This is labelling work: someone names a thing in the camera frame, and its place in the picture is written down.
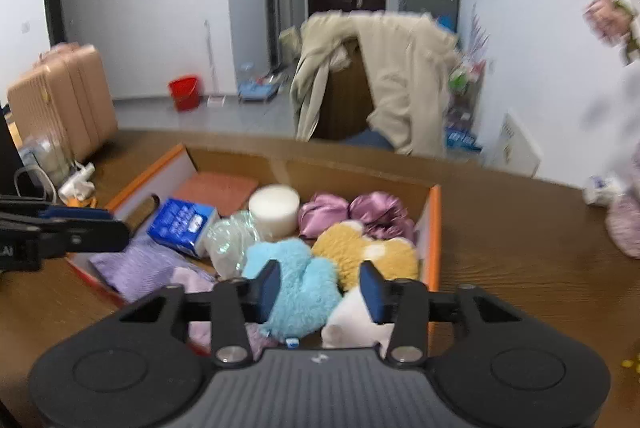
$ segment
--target pink satin scrunchie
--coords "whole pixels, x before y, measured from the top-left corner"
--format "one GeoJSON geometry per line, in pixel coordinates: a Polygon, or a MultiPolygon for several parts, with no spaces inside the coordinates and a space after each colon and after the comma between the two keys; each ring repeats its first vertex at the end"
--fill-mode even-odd
{"type": "Polygon", "coordinates": [[[300,236],[316,239],[330,226],[349,219],[363,223],[365,235],[374,239],[414,241],[414,222],[402,201],[386,192],[360,195],[351,204],[332,194],[315,194],[298,212],[300,236]]]}

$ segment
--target gray tiled floor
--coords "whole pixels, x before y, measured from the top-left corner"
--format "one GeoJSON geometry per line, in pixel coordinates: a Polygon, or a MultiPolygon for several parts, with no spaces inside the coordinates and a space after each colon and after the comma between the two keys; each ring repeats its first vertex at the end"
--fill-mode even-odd
{"type": "Polygon", "coordinates": [[[288,90],[281,91],[268,103],[240,103],[237,98],[228,97],[222,107],[208,107],[203,102],[197,109],[185,113],[178,113],[168,98],[119,100],[114,104],[121,129],[295,136],[288,90]]]}

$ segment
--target white candle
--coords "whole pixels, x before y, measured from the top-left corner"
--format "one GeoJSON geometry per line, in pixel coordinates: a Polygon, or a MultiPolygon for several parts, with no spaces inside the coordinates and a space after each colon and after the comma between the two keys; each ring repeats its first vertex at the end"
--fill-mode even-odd
{"type": "Polygon", "coordinates": [[[249,211],[258,229],[272,239],[286,237],[296,231],[299,208],[300,195],[283,184],[260,188],[249,199],[249,211]]]}

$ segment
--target open box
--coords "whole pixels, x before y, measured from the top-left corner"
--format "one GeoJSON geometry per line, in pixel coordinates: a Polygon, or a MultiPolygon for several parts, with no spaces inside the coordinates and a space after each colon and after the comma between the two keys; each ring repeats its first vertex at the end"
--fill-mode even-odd
{"type": "MultiPolygon", "coordinates": [[[[119,220],[127,219],[151,196],[160,202],[170,197],[198,171],[250,177],[260,186],[280,183],[300,194],[301,202],[317,192],[327,192],[351,201],[358,195],[384,191],[404,203],[416,222],[417,252],[421,260],[420,278],[437,291],[440,282],[440,187],[396,177],[370,169],[308,159],[283,159],[177,145],[125,187],[107,209],[119,220]]],[[[142,224],[145,231],[152,216],[142,224]]],[[[107,286],[89,263],[92,253],[69,254],[68,261],[91,287],[119,307],[125,301],[107,286]]]]}

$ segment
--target pink flower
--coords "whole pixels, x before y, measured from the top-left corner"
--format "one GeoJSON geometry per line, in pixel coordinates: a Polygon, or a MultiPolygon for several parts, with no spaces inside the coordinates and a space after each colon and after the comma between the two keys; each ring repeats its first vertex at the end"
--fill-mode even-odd
{"type": "Polygon", "coordinates": [[[584,16],[600,39],[610,45],[619,43],[630,33],[634,18],[632,11],[615,0],[596,0],[584,16]]]}

